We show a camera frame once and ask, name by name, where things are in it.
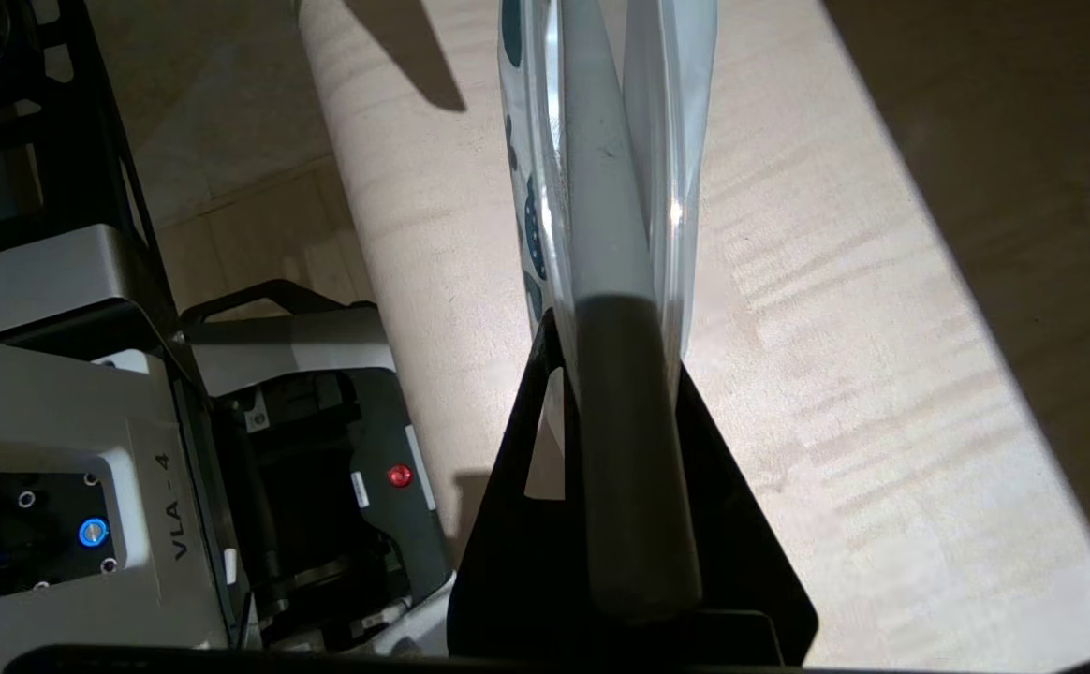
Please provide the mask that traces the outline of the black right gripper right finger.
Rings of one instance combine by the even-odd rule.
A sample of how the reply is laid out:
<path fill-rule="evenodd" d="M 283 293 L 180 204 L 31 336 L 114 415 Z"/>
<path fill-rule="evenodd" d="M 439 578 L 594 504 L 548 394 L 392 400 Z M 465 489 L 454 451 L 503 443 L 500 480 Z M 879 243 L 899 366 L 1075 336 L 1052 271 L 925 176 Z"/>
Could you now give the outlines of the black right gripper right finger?
<path fill-rule="evenodd" d="M 762 614 L 782 665 L 802 665 L 818 636 L 818 611 L 687 371 L 676 419 L 703 605 Z"/>

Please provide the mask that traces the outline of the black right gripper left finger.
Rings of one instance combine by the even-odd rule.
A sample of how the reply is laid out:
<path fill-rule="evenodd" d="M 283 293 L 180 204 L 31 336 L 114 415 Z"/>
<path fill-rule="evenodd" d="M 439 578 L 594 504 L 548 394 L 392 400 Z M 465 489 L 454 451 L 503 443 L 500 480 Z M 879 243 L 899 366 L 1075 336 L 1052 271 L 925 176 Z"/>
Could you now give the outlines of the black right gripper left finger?
<path fill-rule="evenodd" d="M 552 312 L 542 316 L 449 602 L 451 655 L 602 658 L 591 597 L 580 414 L 564 378 L 564 498 L 526 495 L 548 381 L 565 373 Z"/>

